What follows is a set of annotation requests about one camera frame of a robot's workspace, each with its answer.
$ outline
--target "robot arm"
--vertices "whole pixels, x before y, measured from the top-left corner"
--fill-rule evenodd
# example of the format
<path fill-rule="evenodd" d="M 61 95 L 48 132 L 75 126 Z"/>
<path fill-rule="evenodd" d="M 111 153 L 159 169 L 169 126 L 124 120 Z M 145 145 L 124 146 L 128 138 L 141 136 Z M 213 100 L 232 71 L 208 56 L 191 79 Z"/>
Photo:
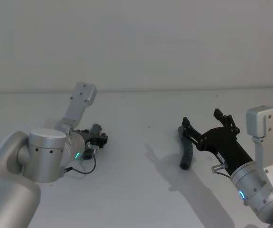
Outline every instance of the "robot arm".
<path fill-rule="evenodd" d="M 96 143 L 100 143 L 100 147 L 107 143 L 107 136 L 100 135 L 98 124 L 90 132 L 97 128 L 100 131 L 95 131 L 87 141 L 78 132 L 72 132 L 95 95 L 94 85 L 77 83 L 69 109 L 56 130 L 34 129 L 29 136 L 16 132 L 1 143 L 0 228 L 28 227 L 40 202 L 37 184 L 57 181 L 77 154 L 83 154 L 86 148 L 94 151 Z"/>
<path fill-rule="evenodd" d="M 240 130 L 232 117 L 216 109 L 214 116 L 223 127 L 211 129 L 203 135 L 185 117 L 182 136 L 200 151 L 213 153 L 221 163 L 212 171 L 225 169 L 241 195 L 244 205 L 250 206 L 257 217 L 273 228 L 273 108 L 261 106 L 248 110 L 247 132 L 253 136 L 255 162 L 237 142 Z"/>

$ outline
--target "white wall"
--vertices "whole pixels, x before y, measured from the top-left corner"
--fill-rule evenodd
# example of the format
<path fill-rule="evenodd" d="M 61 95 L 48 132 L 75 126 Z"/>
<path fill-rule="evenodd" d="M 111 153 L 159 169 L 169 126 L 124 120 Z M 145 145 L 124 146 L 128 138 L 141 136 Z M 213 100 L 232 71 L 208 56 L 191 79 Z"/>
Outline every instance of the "white wall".
<path fill-rule="evenodd" d="M 0 0 L 0 91 L 273 86 L 270 0 Z"/>

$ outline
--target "white table surface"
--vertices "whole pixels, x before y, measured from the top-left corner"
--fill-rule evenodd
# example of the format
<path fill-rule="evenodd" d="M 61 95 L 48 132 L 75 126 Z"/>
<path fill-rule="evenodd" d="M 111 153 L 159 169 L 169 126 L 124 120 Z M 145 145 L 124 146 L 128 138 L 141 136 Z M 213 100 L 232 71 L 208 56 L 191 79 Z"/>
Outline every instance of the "white table surface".
<path fill-rule="evenodd" d="M 14 131 L 29 133 L 49 117 L 59 119 L 69 94 L 0 95 L 0 141 Z M 188 116 L 199 132 L 218 127 L 215 108 L 231 114 L 241 129 L 239 143 L 254 158 L 245 113 L 273 106 L 273 89 L 190 92 L 99 93 L 80 128 L 102 126 L 108 144 L 97 169 L 70 172 L 42 188 L 30 228 L 266 228 L 245 207 L 232 183 L 212 174 L 209 152 L 194 151 L 192 168 L 179 169 L 177 128 Z M 93 161 L 84 164 L 92 168 Z M 77 161 L 73 166 L 79 168 Z"/>

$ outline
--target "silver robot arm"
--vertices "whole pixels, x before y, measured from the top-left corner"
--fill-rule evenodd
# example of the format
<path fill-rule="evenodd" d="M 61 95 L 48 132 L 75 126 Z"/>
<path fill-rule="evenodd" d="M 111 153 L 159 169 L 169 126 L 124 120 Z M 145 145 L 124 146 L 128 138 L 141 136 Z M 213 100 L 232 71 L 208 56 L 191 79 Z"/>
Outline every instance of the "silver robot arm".
<path fill-rule="evenodd" d="M 260 106 L 246 114 L 247 132 L 255 143 L 255 162 L 239 167 L 232 183 L 257 217 L 273 228 L 273 107 Z"/>
<path fill-rule="evenodd" d="M 35 129 L 29 136 L 16 132 L 2 142 L 0 228 L 28 227 L 40 202 L 37 184 L 57 181 L 71 158 L 85 150 L 82 136 L 72 130 L 95 95 L 94 85 L 77 83 L 67 113 L 56 130 Z"/>

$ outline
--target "black cable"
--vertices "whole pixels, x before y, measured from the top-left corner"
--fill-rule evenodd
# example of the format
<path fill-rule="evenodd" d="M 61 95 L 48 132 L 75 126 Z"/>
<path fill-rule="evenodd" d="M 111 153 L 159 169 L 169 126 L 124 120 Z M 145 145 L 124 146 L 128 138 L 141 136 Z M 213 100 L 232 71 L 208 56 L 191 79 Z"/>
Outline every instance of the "black cable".
<path fill-rule="evenodd" d="M 221 173 L 221 172 L 215 172 L 215 173 L 217 173 L 217 174 L 220 174 L 220 175 L 222 175 L 222 176 L 225 176 L 225 177 L 227 177 L 227 178 L 231 178 L 229 175 L 226 175 L 226 174 L 224 174 L 224 173 Z"/>
<path fill-rule="evenodd" d="M 79 171 L 79 170 L 77 170 L 77 169 L 74 169 L 72 166 L 66 168 L 66 169 L 65 169 L 65 172 L 69 172 L 69 171 L 71 171 L 71 170 L 74 170 L 75 172 L 78 172 L 78 173 L 80 173 L 80 174 L 84 174 L 84 175 L 90 174 L 90 173 L 92 173 L 92 172 L 95 170 L 95 168 L 96 168 L 96 166 L 97 166 L 97 160 L 96 160 L 96 158 L 95 158 L 95 155 L 93 155 L 93 159 L 94 159 L 94 167 L 93 167 L 93 169 L 92 169 L 90 172 L 82 172 L 82 171 Z"/>

